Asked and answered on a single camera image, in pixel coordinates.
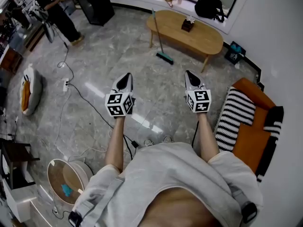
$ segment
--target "electrical cable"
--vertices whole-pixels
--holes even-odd
[[[67,58],[67,55],[68,55],[68,52],[69,52],[69,48],[68,48],[67,44],[65,43],[65,41],[64,41],[61,37],[60,37],[60,39],[63,41],[64,46],[65,46],[66,49],[67,49],[67,52],[66,52],[66,55],[65,55],[64,60],[61,61],[61,62],[59,62],[59,63],[57,64],[57,67],[58,67],[58,68],[62,68],[63,65],[65,64],[65,65],[68,67],[68,69],[71,71],[71,73],[72,73],[72,78],[69,79],[68,82],[66,82],[66,86],[67,86],[67,85],[73,86],[73,87],[77,90],[77,92],[79,93],[80,97],[81,97],[84,101],[86,101],[86,102],[87,102],[87,103],[88,103],[88,104],[89,104],[89,105],[90,105],[90,106],[91,106],[91,107],[100,115],[100,117],[102,118],[102,120],[103,120],[111,129],[113,129],[114,127],[111,126],[111,125],[105,120],[105,118],[102,116],[102,114],[99,113],[99,111],[94,107],[94,105],[91,104],[90,101],[88,101],[87,99],[85,99],[85,98],[81,95],[80,91],[76,88],[75,85],[73,85],[73,84],[70,83],[70,82],[74,79],[74,72],[73,72],[72,69],[69,67],[69,65],[66,63],[66,58]],[[59,134],[60,134],[62,110],[61,110],[61,113],[60,113],[60,126],[59,126],[59,132],[58,132],[58,136],[57,136],[57,138],[56,138],[55,144],[56,144],[56,142],[57,142],[57,140],[58,140],[58,137],[59,137]],[[125,143],[126,143],[126,147],[127,147],[128,151],[129,151],[129,154],[130,154],[131,160],[132,160],[132,159],[133,159],[133,155],[132,155],[132,152],[131,152],[131,150],[130,150],[130,148],[129,148],[129,146],[128,146],[128,143],[127,143],[127,141],[126,141],[126,138],[128,138],[128,139],[132,142],[132,145],[133,145],[135,148],[138,146],[138,144],[137,144],[136,142],[134,142],[133,140],[131,140],[127,135],[123,135],[123,138],[124,138],[124,141],[125,141]]]
[[[16,124],[16,130],[15,130],[14,142],[16,142],[17,129],[18,129],[18,125],[17,125],[17,122],[16,122],[16,121],[15,121],[15,124]]]
[[[89,149],[93,149],[93,150],[95,150],[95,151],[98,151],[98,152],[101,152],[101,153],[105,153],[105,152],[107,152],[107,150],[98,150],[98,149],[95,149],[95,148],[92,148],[92,147],[89,147],[89,148],[87,148],[85,151],[83,151],[80,155],[78,155],[78,156],[70,156],[70,157],[68,157],[68,159],[67,159],[67,162],[69,162],[70,161],[70,158],[71,157],[81,157],[81,156],[83,156],[83,154],[86,152],[86,151],[88,151]]]
[[[54,211],[52,210],[52,213],[55,215],[55,217],[56,217],[57,219],[63,219],[63,218],[64,218],[64,213],[65,213],[65,212],[71,213],[71,212],[65,210],[65,211],[63,211],[63,213],[62,213],[62,218],[59,218],[59,217],[57,217],[57,215],[55,215]]]
[[[99,111],[94,107],[94,105],[93,104],[91,104],[90,103],[90,101],[88,101],[87,99],[85,99],[82,95],[81,95],[81,93],[80,93],[80,91],[76,88],[76,86],[75,85],[73,85],[73,84],[71,84],[71,83],[69,83],[68,85],[71,85],[71,86],[73,86],[76,90],[77,90],[77,92],[79,93],[79,95],[80,95],[80,97],[84,100],[84,101],[86,101],[99,115],[100,115],[100,117],[103,119],[103,121],[110,127],[110,128],[114,128],[113,126],[111,126],[104,118],[103,118],[103,116],[102,116],[102,114],[100,114],[99,113]],[[130,156],[131,156],[131,160],[133,159],[133,155],[132,155],[132,152],[131,152],[131,150],[130,150],[130,148],[129,148],[129,146],[128,146],[128,143],[127,143],[127,141],[126,141],[126,138],[128,138],[131,142],[132,142],[132,140],[129,138],[129,137],[127,137],[126,135],[123,135],[123,138],[124,138],[124,141],[125,141],[125,143],[126,143],[126,147],[127,147],[127,149],[128,149],[128,151],[129,151],[129,154],[130,154]]]
[[[8,140],[8,123],[6,121],[6,119],[4,120],[5,124],[6,124],[6,140]]]
[[[68,96],[67,100],[64,102],[63,106],[62,106],[62,109],[61,109],[61,112],[60,112],[60,124],[59,124],[59,130],[58,130],[58,135],[56,137],[56,140],[55,140],[55,143],[53,145],[56,145],[57,143],[57,140],[59,138],[59,135],[60,135],[60,129],[61,129],[61,118],[62,118],[62,112],[63,112],[63,109],[64,109],[64,106],[66,105],[67,101],[70,99],[71,97],[71,91],[70,91],[70,95]]]
[[[191,142],[191,146],[192,146],[192,148],[194,147],[194,141],[195,141],[195,137],[196,137],[196,134],[197,134],[197,131],[198,131],[198,126],[199,126],[199,121],[197,122],[196,131],[195,131],[195,134],[194,134],[193,140],[192,140],[192,142]]]

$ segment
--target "floor outlet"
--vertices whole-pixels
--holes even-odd
[[[67,92],[68,81],[69,81],[68,78],[63,79],[63,92]]]

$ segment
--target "window sill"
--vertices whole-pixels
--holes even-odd
[[[177,4],[177,1],[173,1],[173,7],[171,8],[165,0],[110,0],[112,3],[124,4],[134,7],[139,7],[143,9],[154,9],[158,10],[172,10],[179,13],[182,13],[186,16],[192,16],[196,20],[202,21],[209,24],[210,26],[222,31],[225,34],[228,34],[238,13],[243,7],[246,0],[237,0],[235,6],[229,15],[228,18],[225,18],[223,23],[218,22],[217,20],[212,20],[208,18],[199,17],[195,12],[195,3],[183,0],[181,4]]]

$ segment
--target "black pants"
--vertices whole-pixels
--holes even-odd
[[[17,20],[24,28],[28,29],[29,21],[27,17],[21,11],[13,11],[12,16]]]
[[[71,19],[62,11],[56,13],[55,16],[50,16],[50,20],[57,25],[61,33],[70,41],[73,42],[79,39],[79,33],[75,28]]]

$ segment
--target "black cord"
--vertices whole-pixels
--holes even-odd
[[[4,120],[5,124],[6,124],[6,140],[8,140],[8,123],[6,120]]]
[[[105,120],[105,118],[103,118],[103,116],[102,116],[102,114],[100,114],[99,113],[99,111],[94,107],[94,105],[93,104],[91,104],[90,103],[90,101],[88,101],[87,99],[85,99],[84,97],[82,97],[82,95],[81,95],[81,93],[80,93],[80,91],[76,88],[76,86],[75,85],[73,85],[73,84],[71,84],[71,83],[69,83],[68,85],[71,85],[71,86],[73,86],[76,90],[77,90],[77,92],[79,93],[79,95],[80,95],[80,97],[84,100],[84,101],[86,101],[99,115],[100,115],[100,117],[103,119],[103,121],[110,127],[110,128],[114,128],[113,126],[111,126],[106,120]],[[133,155],[132,155],[132,152],[131,152],[131,150],[130,150],[130,148],[128,147],[128,143],[127,143],[127,141],[126,141],[126,138],[128,138],[130,141],[132,141],[129,137],[127,137],[126,135],[123,135],[123,138],[124,138],[124,141],[125,141],[125,143],[126,143],[126,146],[127,146],[127,149],[128,149],[128,151],[129,151],[129,154],[131,155],[131,160],[133,159]]]
[[[197,131],[198,131],[198,126],[199,126],[199,121],[197,122],[196,131],[195,131],[195,134],[194,134],[194,137],[193,137],[193,141],[191,142],[192,148],[194,147],[194,141],[195,141],[195,137],[196,137],[196,134],[197,134]]]
[[[15,121],[15,124],[16,124],[16,130],[15,130],[14,142],[16,142],[17,128],[18,128],[18,125],[17,125],[17,122],[16,122],[16,121]]]
[[[71,213],[71,212],[69,212],[69,211],[63,211],[63,213],[62,213],[62,218],[57,217],[57,215],[55,215],[55,217],[56,217],[57,219],[63,219],[63,218],[64,218],[64,213],[65,213],[65,212]]]
[[[69,48],[68,48],[67,44],[64,42],[64,40],[63,40],[61,37],[60,37],[60,39],[63,41],[64,46],[65,46],[66,49],[67,49],[67,52],[66,52],[64,61],[59,62],[59,63],[57,64],[57,67],[58,67],[58,68],[61,68],[61,67],[63,66],[63,64],[65,64],[65,65],[68,67],[68,69],[70,69],[70,71],[71,71],[71,73],[72,73],[72,78],[68,80],[68,82],[66,83],[66,86],[67,86],[67,85],[73,86],[73,87],[77,90],[77,92],[79,93],[80,97],[81,97],[84,101],[86,101],[93,109],[95,109],[95,111],[100,115],[100,117],[103,119],[103,121],[104,121],[111,129],[113,129],[114,127],[111,126],[111,125],[105,120],[105,118],[103,118],[102,114],[100,114],[100,113],[98,112],[98,110],[94,107],[94,105],[91,104],[91,103],[90,103],[88,100],[86,100],[84,97],[82,97],[80,91],[76,88],[76,86],[70,83],[70,82],[74,79],[74,72],[73,72],[72,69],[69,67],[69,65],[65,62],[65,61],[66,61],[66,58],[67,58],[67,54],[68,54],[68,52],[69,52]],[[126,146],[127,146],[128,151],[129,151],[129,154],[131,155],[131,160],[132,160],[132,159],[133,159],[133,155],[132,155],[132,152],[131,152],[130,148],[128,147],[128,143],[127,143],[127,141],[126,141],[126,138],[128,138],[128,139],[132,142],[132,144],[133,144],[134,142],[133,142],[127,135],[123,135],[123,138],[124,138],[124,141],[125,141],[125,143],[126,143]]]
[[[129,147],[128,147],[128,143],[127,143],[127,141],[125,139],[125,135],[123,135],[123,139],[125,140],[126,147],[127,147],[128,151],[129,151],[129,154],[131,155],[131,160],[132,160],[133,159],[133,155],[132,155],[131,149],[129,149]]]

